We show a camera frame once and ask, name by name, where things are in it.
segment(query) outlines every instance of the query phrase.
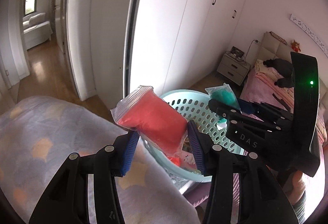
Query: upholstered beige headboard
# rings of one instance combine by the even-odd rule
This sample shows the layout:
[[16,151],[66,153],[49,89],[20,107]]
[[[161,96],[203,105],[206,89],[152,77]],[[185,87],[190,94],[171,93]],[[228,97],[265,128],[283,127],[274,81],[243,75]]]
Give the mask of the upholstered beige headboard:
[[[294,50],[289,46],[274,38],[269,32],[264,34],[259,52],[257,54],[257,59],[260,60],[268,60],[281,58],[292,62],[290,57],[290,52],[294,52]],[[328,109],[328,93],[327,87],[319,78],[319,93],[320,93],[320,101],[324,105],[325,108]]]

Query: sofa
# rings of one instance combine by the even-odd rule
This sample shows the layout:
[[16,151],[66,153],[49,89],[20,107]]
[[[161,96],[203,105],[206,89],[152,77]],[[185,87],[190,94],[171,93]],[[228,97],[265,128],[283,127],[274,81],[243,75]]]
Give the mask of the sofa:
[[23,29],[26,49],[30,49],[47,41],[51,41],[53,31],[50,21],[46,21],[45,13],[33,13],[23,18]]

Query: cabinet door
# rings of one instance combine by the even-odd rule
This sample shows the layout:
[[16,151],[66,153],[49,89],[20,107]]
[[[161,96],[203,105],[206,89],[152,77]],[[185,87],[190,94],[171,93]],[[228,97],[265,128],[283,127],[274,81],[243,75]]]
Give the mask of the cabinet door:
[[139,85],[160,95],[187,0],[140,0],[134,32],[130,92]]
[[211,5],[186,77],[187,87],[217,68],[220,57],[227,51],[244,2],[245,0],[216,0]]
[[213,0],[188,0],[163,93],[184,87],[184,79]]

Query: red plush toy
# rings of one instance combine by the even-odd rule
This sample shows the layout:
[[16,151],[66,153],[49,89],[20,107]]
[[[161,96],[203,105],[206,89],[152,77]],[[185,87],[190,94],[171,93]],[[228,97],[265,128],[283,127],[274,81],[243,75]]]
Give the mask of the red plush toy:
[[300,49],[300,44],[298,42],[296,42],[295,40],[292,41],[291,43],[291,46],[292,46],[292,49],[295,51],[295,52],[301,52],[301,49]]

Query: laundry basket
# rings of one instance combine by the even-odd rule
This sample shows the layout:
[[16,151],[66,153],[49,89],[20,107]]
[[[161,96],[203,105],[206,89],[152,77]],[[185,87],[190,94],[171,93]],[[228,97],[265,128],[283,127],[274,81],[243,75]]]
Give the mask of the laundry basket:
[[[191,90],[174,90],[165,93],[161,98],[177,110],[184,118],[194,120],[199,131],[209,134],[213,142],[227,148],[230,152],[242,154],[243,149],[225,137],[226,128],[218,131],[216,123],[219,116],[211,112],[208,107],[209,95],[191,91]],[[212,177],[204,177],[201,173],[193,173],[172,163],[161,151],[148,144],[145,146],[153,155],[155,160],[166,170],[172,177],[181,180],[192,180],[196,182],[209,182]]]

